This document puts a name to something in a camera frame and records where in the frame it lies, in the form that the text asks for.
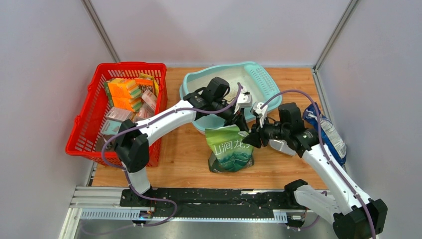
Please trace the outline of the pink sponge box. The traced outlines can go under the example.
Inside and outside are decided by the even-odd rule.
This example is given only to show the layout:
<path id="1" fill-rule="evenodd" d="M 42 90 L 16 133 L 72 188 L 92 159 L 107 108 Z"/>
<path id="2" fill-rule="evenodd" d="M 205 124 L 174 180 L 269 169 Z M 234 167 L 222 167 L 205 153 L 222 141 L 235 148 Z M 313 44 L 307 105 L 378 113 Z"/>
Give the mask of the pink sponge box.
<path id="1" fill-rule="evenodd" d="M 116 107 L 112 107 L 107 114 L 105 115 L 105 118 L 107 120 L 114 120 L 114 121 L 118 121 L 118 122 L 124 122 L 126 120 L 130 120 L 132 119 L 134 116 L 134 112 L 126 110 L 126 109 L 121 109 L 121 108 L 116 108 Z"/>

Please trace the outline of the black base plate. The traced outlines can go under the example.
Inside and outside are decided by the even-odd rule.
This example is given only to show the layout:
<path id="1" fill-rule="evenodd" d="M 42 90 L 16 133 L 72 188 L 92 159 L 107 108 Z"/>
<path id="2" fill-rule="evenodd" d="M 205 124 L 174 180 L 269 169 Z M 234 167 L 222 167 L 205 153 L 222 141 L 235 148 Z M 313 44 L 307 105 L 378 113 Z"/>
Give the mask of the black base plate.
<path id="1" fill-rule="evenodd" d="M 122 191 L 121 207 L 141 207 L 153 211 L 154 217 L 221 219 L 268 219 L 274 210 L 297 210 L 284 191 L 253 192 L 234 189 L 157 188 L 137 196 L 130 189 Z"/>

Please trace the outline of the blue plastic bag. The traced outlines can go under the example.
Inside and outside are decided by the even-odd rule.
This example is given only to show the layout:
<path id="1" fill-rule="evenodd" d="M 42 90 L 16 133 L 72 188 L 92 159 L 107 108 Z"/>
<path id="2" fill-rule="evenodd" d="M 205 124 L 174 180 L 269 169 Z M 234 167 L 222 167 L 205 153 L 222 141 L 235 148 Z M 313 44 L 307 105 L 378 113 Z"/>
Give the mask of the blue plastic bag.
<path id="1" fill-rule="evenodd" d="M 341 167 L 346 163 L 347 146 L 339 135 L 332 122 L 324 116 L 316 103 L 316 107 L 310 104 L 303 112 L 302 118 L 312 125 L 316 130 L 318 127 L 317 113 L 319 113 L 319 124 L 321 126 L 321 138 L 328 146 L 331 154 Z"/>

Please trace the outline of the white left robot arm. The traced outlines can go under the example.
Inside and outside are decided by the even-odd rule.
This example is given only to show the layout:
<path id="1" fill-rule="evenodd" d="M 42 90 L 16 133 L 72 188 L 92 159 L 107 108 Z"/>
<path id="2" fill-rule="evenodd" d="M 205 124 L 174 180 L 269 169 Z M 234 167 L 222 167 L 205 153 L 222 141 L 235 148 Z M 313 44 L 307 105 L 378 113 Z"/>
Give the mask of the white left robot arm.
<path id="1" fill-rule="evenodd" d="M 225 99 L 229 83 L 214 77 L 207 86 L 185 95 L 173 107 L 146 120 L 126 120 L 116 134 L 114 151 L 120 159 L 133 193 L 133 200 L 145 207 L 152 200 L 146 166 L 150 161 L 149 147 L 164 135 L 209 115 L 224 120 L 225 125 L 236 125 L 247 130 L 244 109 L 252 106 L 252 95 L 240 83 L 232 100 Z"/>

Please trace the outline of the green cat litter bag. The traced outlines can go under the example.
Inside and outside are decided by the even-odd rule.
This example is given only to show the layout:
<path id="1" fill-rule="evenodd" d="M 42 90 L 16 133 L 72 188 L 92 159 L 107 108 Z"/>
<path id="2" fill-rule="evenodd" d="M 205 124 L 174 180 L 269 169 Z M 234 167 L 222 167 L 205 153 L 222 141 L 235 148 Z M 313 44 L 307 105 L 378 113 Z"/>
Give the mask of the green cat litter bag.
<path id="1" fill-rule="evenodd" d="M 211 149 L 208 159 L 212 173 L 234 173 L 254 165 L 253 146 L 243 142 L 248 136 L 236 125 L 206 129 L 207 145 Z"/>

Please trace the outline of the light blue litter box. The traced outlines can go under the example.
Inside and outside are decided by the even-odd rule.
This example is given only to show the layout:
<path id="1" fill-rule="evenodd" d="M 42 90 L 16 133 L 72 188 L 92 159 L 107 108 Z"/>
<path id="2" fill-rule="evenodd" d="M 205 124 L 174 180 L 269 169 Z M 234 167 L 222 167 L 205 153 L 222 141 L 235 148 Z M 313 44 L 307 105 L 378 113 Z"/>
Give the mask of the light blue litter box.
<path id="1" fill-rule="evenodd" d="M 214 77 L 220 77 L 229 83 L 230 92 L 224 97 L 227 100 L 232 100 L 236 96 L 237 83 L 240 83 L 252 95 L 253 103 L 264 103 L 280 92 L 273 78 L 261 65 L 247 61 L 237 64 L 216 65 L 186 74 L 179 88 L 180 98 L 182 99 L 188 93 L 201 87 L 206 87 Z M 272 99 L 267 104 L 267 112 L 276 110 L 281 102 L 281 95 Z M 224 120 L 216 115 L 209 115 L 196 120 L 192 124 L 197 131 L 204 134 L 206 128 L 222 127 Z"/>

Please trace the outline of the beige cat litter pile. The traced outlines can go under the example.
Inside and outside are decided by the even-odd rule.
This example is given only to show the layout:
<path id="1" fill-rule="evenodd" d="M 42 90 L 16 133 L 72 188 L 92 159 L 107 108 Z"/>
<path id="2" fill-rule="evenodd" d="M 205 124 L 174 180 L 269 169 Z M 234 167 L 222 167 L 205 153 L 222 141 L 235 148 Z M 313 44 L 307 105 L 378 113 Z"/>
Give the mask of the beige cat litter pile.
<path id="1" fill-rule="evenodd" d="M 225 96 L 225 99 L 228 102 L 231 102 L 237 95 L 238 92 L 238 84 L 231 84 L 230 85 L 230 91 L 228 92 L 228 94 Z"/>

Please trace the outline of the orange sponge pack lower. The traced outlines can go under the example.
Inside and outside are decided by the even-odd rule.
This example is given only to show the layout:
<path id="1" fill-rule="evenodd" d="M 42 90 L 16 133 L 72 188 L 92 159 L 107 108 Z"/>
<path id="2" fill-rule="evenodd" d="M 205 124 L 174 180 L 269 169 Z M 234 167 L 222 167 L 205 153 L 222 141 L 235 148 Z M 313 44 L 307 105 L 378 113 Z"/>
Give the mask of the orange sponge pack lower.
<path id="1" fill-rule="evenodd" d="M 143 105 L 142 98 L 120 98 L 112 97 L 113 104 L 116 108 L 138 112 Z"/>

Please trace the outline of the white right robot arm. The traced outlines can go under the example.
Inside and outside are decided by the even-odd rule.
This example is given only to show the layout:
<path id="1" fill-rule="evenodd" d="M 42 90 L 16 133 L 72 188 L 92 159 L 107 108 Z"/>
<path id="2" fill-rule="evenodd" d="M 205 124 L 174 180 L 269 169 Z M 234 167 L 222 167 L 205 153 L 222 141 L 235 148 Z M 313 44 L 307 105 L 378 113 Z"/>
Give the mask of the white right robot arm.
<path id="1" fill-rule="evenodd" d="M 256 117 L 244 143 L 261 148 L 270 141 L 285 141 L 283 153 L 298 155 L 323 180 L 331 197 L 317 192 L 302 179 L 285 185 L 284 202 L 289 208 L 304 206 L 331 223 L 339 239 L 370 239 L 384 230 L 387 205 L 365 193 L 338 164 L 314 128 L 305 127 L 295 103 L 278 107 L 279 121 L 270 123 L 267 106 L 256 102 L 251 113 Z"/>

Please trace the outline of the teal sponge box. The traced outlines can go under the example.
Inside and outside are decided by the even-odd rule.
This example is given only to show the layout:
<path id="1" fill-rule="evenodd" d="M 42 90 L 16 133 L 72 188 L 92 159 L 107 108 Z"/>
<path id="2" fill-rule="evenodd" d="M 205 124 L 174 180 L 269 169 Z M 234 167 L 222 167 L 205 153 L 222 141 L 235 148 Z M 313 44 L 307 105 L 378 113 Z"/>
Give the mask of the teal sponge box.
<path id="1" fill-rule="evenodd" d="M 119 133 L 119 129 L 122 122 L 107 119 L 102 126 L 100 133 L 102 135 L 116 135 Z"/>

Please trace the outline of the orange sponge pack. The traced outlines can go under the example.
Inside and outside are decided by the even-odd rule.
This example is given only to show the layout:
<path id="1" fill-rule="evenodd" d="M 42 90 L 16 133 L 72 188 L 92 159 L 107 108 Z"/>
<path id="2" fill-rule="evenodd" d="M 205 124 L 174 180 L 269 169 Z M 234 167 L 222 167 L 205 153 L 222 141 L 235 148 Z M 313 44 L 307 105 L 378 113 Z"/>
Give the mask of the orange sponge pack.
<path id="1" fill-rule="evenodd" d="M 141 96 L 141 89 L 134 79 L 113 78 L 106 81 L 112 97 L 135 99 Z"/>
<path id="2" fill-rule="evenodd" d="M 116 108 L 138 112 L 143 105 L 142 98 L 120 98 L 112 97 L 113 104 Z"/>

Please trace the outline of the orange sponge pack upper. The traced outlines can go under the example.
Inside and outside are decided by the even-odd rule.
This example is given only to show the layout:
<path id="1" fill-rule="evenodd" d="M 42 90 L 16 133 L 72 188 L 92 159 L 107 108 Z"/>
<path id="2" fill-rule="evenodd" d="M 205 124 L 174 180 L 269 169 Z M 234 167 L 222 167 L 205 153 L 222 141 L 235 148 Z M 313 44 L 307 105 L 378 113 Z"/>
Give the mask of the orange sponge pack upper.
<path id="1" fill-rule="evenodd" d="M 141 89 L 134 79 L 113 78 L 106 81 L 112 97 L 135 99 L 141 96 Z"/>

